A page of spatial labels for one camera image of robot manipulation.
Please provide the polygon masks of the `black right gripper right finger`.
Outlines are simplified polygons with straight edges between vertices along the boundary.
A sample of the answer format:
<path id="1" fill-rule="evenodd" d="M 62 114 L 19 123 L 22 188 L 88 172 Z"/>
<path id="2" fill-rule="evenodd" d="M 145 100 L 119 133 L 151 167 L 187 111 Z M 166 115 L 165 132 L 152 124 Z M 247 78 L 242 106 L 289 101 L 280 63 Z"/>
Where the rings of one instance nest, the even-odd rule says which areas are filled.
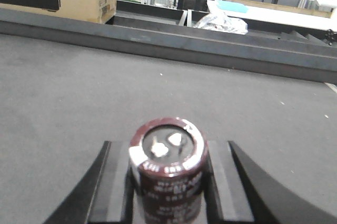
<path id="1" fill-rule="evenodd" d="M 208 223 L 336 223 L 286 188 L 235 142 L 209 141 L 204 187 Z"/>

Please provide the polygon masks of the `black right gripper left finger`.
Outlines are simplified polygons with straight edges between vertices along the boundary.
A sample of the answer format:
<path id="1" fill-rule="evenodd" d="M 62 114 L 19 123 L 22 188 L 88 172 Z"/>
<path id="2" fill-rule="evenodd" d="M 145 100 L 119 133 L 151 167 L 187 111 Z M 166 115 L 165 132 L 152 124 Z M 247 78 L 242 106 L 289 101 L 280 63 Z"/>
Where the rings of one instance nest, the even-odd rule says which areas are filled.
<path id="1" fill-rule="evenodd" d="M 82 179 L 45 223 L 132 223 L 128 143 L 105 141 Z"/>

